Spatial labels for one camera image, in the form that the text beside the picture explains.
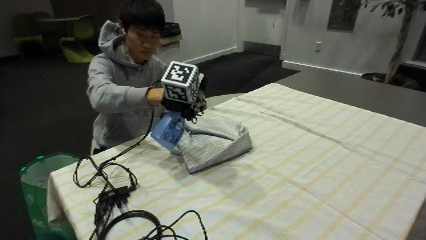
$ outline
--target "white tablecloth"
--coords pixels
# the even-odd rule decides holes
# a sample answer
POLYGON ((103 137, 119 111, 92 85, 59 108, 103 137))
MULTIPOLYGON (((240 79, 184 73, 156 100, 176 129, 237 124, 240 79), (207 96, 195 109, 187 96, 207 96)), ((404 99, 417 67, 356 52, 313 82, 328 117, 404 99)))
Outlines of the white tablecloth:
MULTIPOLYGON (((128 209, 152 212, 171 224, 189 209, 201 214, 211 239, 405 239, 425 237, 426 128, 269 84, 208 109, 249 128, 253 149, 189 175, 185 165, 149 139, 117 159, 140 188, 128 209), (418 219, 417 229, 412 226, 418 219)), ((95 156, 97 162, 125 146, 95 156)), ((87 162, 81 180, 93 175, 87 162)), ((93 231, 93 199, 101 180, 85 189, 72 181, 75 165, 51 175, 50 219, 67 217, 77 237, 93 231)), ((124 172, 109 172, 116 186, 124 172)), ((139 239, 152 226, 120 223, 109 239, 139 239)), ((195 215, 173 227, 203 239, 195 215)))

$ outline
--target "dark carpet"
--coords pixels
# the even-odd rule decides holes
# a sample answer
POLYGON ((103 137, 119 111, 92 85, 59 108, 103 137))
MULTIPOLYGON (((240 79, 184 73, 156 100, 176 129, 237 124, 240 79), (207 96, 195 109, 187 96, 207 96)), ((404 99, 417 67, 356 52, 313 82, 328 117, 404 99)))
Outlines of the dark carpet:
MULTIPOLYGON (((244 93, 297 73, 276 57, 233 53, 207 61, 207 97, 244 93)), ((85 95, 88 64, 61 56, 0 60, 0 189, 3 239, 32 239, 19 171, 38 156, 89 154, 96 112, 85 95)))

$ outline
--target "gray hoodie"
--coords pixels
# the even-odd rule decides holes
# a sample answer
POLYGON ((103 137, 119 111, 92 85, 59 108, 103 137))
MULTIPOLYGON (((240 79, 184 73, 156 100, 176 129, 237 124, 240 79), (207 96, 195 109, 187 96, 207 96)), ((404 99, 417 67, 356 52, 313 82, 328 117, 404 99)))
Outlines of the gray hoodie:
POLYGON ((103 53, 89 65, 87 94, 100 113, 93 123, 93 138, 108 148, 145 134, 153 108, 153 126, 164 112, 163 106, 149 106, 145 93, 161 79, 167 65, 156 56, 143 66, 136 64, 124 51, 123 41, 119 25, 107 21, 99 39, 103 53))

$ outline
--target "gray cloth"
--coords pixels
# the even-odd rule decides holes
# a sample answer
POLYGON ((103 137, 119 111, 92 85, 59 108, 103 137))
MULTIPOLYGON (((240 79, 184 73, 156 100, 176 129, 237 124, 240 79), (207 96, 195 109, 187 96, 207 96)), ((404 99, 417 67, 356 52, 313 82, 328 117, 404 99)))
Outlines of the gray cloth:
POLYGON ((188 172, 197 173, 239 157, 252 149, 249 130, 228 119, 207 119, 187 122, 185 132, 177 144, 188 172))
POLYGON ((108 148, 144 135, 152 109, 153 126, 165 110, 163 106, 149 106, 145 94, 148 87, 161 79, 167 65, 156 56, 144 65, 136 64, 125 53, 123 41, 120 26, 107 21, 99 39, 103 53, 89 65, 87 94, 100 113, 93 123, 93 138, 108 148))

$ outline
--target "door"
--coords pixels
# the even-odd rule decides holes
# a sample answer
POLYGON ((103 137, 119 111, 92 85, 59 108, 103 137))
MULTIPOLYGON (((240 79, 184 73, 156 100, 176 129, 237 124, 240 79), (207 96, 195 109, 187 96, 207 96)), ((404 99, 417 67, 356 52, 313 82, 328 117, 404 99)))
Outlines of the door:
POLYGON ((284 0, 240 1, 240 48, 280 56, 285 29, 284 0))

